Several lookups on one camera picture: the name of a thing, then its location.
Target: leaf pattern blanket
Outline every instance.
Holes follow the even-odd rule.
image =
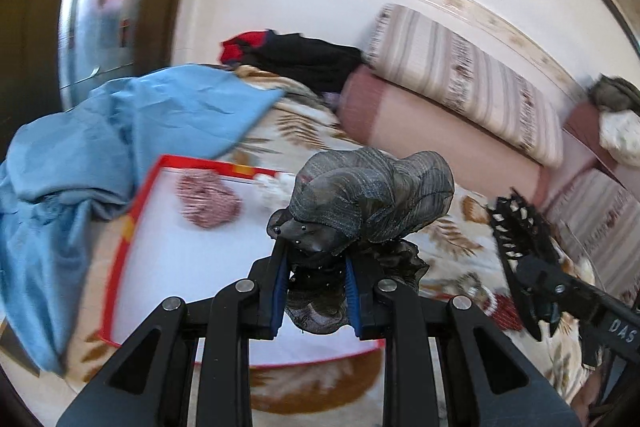
[[[361,147],[340,128],[335,115],[302,84],[272,73],[241,66],[236,74],[255,87],[287,91],[233,151],[221,160],[298,172],[319,150]],[[436,299],[469,295],[546,376],[558,393],[571,401],[589,371],[582,367],[577,323],[569,316],[553,337],[543,327],[537,343],[518,319],[496,255],[486,200],[456,186],[449,214],[407,237],[420,248],[430,270],[420,281],[420,293]],[[78,327],[68,350],[67,383],[79,391],[113,354],[114,347],[98,338],[104,286],[124,220],[108,223],[97,233]],[[571,275],[593,282],[588,264],[575,266],[562,258]],[[194,372],[197,380],[199,368]],[[383,354],[373,351],[331,362],[252,369],[254,425],[327,427],[382,424]],[[444,404],[441,404],[445,415]]]

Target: bed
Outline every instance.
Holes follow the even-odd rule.
[[[374,43],[382,41],[379,33],[374,35]],[[369,62],[375,69],[376,61]],[[561,185],[554,183],[554,173],[562,163],[558,156],[562,146],[560,153],[557,150],[536,153],[537,131],[523,135],[518,118],[511,126],[513,132],[507,133],[506,139],[498,138],[495,131],[487,129],[493,124],[461,116],[461,108],[452,108],[450,100],[429,99],[424,92],[402,85],[401,76],[383,80],[366,68],[359,69],[348,80],[337,116],[313,92],[293,80],[250,66],[238,68],[236,74],[254,87],[279,87],[287,94],[220,160],[297,172],[318,151],[353,150],[363,144],[398,157],[418,150],[440,152],[450,162],[457,184],[449,214],[409,237],[431,266],[420,280],[420,293],[443,300],[459,293],[469,295],[559,395],[571,402],[590,374],[582,365],[577,323],[564,316],[553,337],[543,327],[540,343],[524,331],[495,254],[484,209],[487,198],[506,194],[511,186],[535,203],[548,200],[549,187]],[[524,92],[532,91],[525,86]],[[558,139],[562,143],[564,138],[554,136],[554,143]],[[57,412],[62,413],[72,396],[114,352],[114,347],[100,338],[98,330],[106,280],[125,224],[125,217],[95,224],[94,257],[76,331],[68,347],[68,370],[65,381],[58,383],[68,385],[72,392],[59,400],[50,415],[52,419]],[[574,263],[562,254],[562,267],[571,275],[594,282],[591,264],[586,259]],[[254,424],[380,424],[382,376],[380,350],[330,362],[252,369]],[[194,378],[198,378],[197,369]],[[441,406],[444,415],[444,404]]]

